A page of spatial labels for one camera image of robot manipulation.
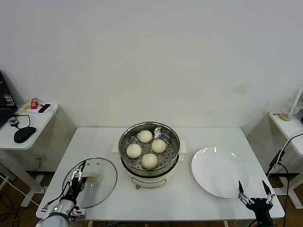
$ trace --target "laptop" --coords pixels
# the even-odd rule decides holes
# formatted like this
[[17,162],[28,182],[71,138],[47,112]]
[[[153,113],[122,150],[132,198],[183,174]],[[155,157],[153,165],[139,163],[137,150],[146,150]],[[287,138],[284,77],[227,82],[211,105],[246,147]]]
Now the laptop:
[[0,128],[17,109],[0,71]]

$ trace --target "cable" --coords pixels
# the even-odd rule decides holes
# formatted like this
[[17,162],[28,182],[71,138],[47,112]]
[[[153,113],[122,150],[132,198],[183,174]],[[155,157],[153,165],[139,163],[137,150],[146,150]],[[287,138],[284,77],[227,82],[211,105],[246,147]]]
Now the cable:
[[31,174],[32,172],[34,172],[34,171],[36,171],[37,169],[40,168],[40,165],[41,165],[41,158],[39,157],[38,159],[39,159],[39,165],[38,165],[38,167],[37,167],[36,169],[32,170],[29,174]]
[[26,216],[24,216],[24,217],[20,217],[20,218],[16,218],[16,219],[7,221],[7,222],[3,223],[2,225],[0,225],[0,227],[3,226],[3,225],[5,225],[5,224],[7,224],[7,223],[9,223],[9,222],[16,221],[16,220],[19,220],[19,219],[22,219],[22,218],[27,218],[27,217],[34,216],[34,215],[35,215],[35,214],[30,214],[30,215],[26,215]]
[[253,226],[253,224],[254,224],[255,222],[257,222],[257,220],[253,220],[247,227]]
[[71,183],[70,183],[69,181],[66,182],[66,184],[65,184],[65,186],[64,186],[64,188],[63,188],[61,194],[60,194],[57,198],[55,198],[55,199],[53,199],[53,200],[47,202],[47,205],[50,205],[50,204],[52,204],[53,202],[55,202],[57,199],[59,199],[59,198],[64,194],[64,191],[65,191],[65,189],[66,189],[66,186],[67,186],[67,185],[70,186],[70,184],[71,184]]
[[35,204],[32,204],[32,205],[30,205],[30,206],[28,206],[28,207],[26,207],[26,208],[24,208],[24,209],[14,209],[13,208],[13,205],[11,205],[11,206],[9,206],[9,205],[7,205],[4,201],[3,201],[3,199],[2,199],[2,197],[0,196],[0,200],[2,201],[2,203],[4,204],[4,206],[6,206],[7,208],[9,208],[9,209],[11,209],[11,210],[16,210],[16,211],[20,211],[20,210],[26,210],[26,209],[28,209],[28,208],[31,208],[31,207],[33,207],[33,206],[35,206]]
[[121,222],[121,224],[126,225],[127,227],[131,227],[129,224],[127,224],[126,222]]
[[71,213],[75,208],[76,208],[76,205],[74,205],[73,208],[71,208],[70,212],[68,213],[68,219],[71,219],[71,222],[74,222],[76,220],[75,217],[71,216]]
[[30,117],[29,117],[29,115],[28,114],[18,114],[18,113],[15,113],[15,114],[12,114],[11,115],[12,117],[21,117],[21,116],[27,116],[28,117],[28,126],[27,127],[29,127],[30,126],[30,124],[31,124],[31,122],[30,122]]
[[0,175],[0,177],[5,180],[7,183],[10,184],[10,186],[12,186],[14,189],[16,189],[17,191],[19,191],[20,193],[22,193],[25,197],[27,197],[29,200],[31,200],[34,204],[36,204],[39,207],[39,204],[37,204],[35,201],[33,201],[31,198],[29,198],[27,195],[25,195],[22,191],[20,191],[18,188],[16,188],[15,186],[13,186],[9,181],[7,181],[3,176]]
[[[10,201],[11,206],[13,207],[13,201],[11,200],[11,198],[5,192],[3,192],[3,191],[0,191],[0,192],[6,195],[6,197]],[[5,220],[10,214],[12,214],[11,212],[12,212],[12,208],[10,208],[9,213],[6,213],[6,216],[3,219],[1,219],[0,222],[2,222],[3,220]]]
[[292,140],[292,139],[294,139],[294,138],[296,138],[296,137],[298,137],[298,136],[302,136],[303,135],[303,132],[300,132],[299,134],[297,134],[297,135],[295,135],[295,136],[293,136],[292,138],[290,138],[287,142],[286,142],[286,144],[284,145],[284,147],[280,150],[280,152],[279,152],[279,156],[278,156],[278,158],[277,158],[277,161],[276,161],[276,163],[271,167],[271,164],[269,165],[269,169],[268,169],[268,172],[267,172],[267,178],[269,177],[269,175],[272,173],[272,171],[274,170],[274,168],[276,167],[276,165],[278,165],[278,162],[280,161],[280,157],[281,157],[281,155],[284,155],[284,150],[285,150],[285,148],[287,147],[287,145],[290,143],[290,141]]
[[285,212],[285,216],[284,216],[284,224],[283,224],[283,226],[285,227],[285,224],[286,224],[286,209],[287,209],[287,198],[288,198],[288,191],[289,191],[289,177],[288,177],[288,170],[287,170],[287,168],[285,167],[285,165],[283,165],[282,163],[278,163],[278,165],[279,166],[282,166],[284,169],[285,169],[285,171],[286,171],[286,178],[287,178],[287,190],[286,190],[286,199],[285,199],[285,204],[284,204],[284,212]]

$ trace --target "white plate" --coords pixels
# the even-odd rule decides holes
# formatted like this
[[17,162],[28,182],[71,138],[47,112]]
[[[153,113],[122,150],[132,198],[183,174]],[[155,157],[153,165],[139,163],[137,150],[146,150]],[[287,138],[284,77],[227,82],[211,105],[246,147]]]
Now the white plate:
[[193,157],[191,169],[198,184],[209,193],[221,198],[237,198],[239,180],[244,190],[250,175],[244,161],[220,147],[207,147]]

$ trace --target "steamer basket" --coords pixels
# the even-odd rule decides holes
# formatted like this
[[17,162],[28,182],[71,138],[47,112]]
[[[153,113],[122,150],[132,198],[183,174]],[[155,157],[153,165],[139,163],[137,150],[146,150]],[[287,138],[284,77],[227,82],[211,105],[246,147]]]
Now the steamer basket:
[[[153,134],[153,139],[148,143],[142,143],[137,134],[142,130],[148,130]],[[152,150],[152,142],[161,139],[166,143],[166,150],[163,153],[156,153]],[[127,156],[126,149],[130,144],[138,144],[142,154],[138,158]],[[178,161],[180,140],[178,135],[169,126],[157,122],[143,122],[126,130],[119,141],[119,153],[124,167],[132,174],[153,178],[168,173]],[[142,166],[142,157],[145,154],[154,154],[158,158],[158,164],[154,169],[145,169]]]

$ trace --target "robotic arm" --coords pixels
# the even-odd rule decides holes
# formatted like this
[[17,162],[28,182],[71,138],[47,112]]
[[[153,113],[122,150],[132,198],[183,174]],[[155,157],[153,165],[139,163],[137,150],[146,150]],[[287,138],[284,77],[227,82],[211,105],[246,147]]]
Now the robotic arm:
[[271,193],[270,188],[263,180],[262,183],[267,198],[249,198],[244,194],[244,190],[240,181],[238,198],[248,209],[252,210],[255,213],[258,227],[276,227],[276,224],[273,223],[273,220],[269,214],[269,210],[273,207],[272,200],[275,194]]
[[[60,198],[59,203],[53,208],[53,210],[46,214],[46,216],[44,216],[43,219],[37,223],[36,227],[79,226],[77,222],[74,222],[76,217],[85,218],[86,214],[85,209],[81,209],[76,206],[77,197],[79,193],[83,191],[85,182],[87,180],[86,177],[82,177],[85,164],[86,161],[82,162],[78,169],[73,172],[71,177],[71,185],[70,182],[66,184],[66,186],[69,186],[67,193]],[[46,212],[47,207],[58,198],[48,202],[41,211]]]

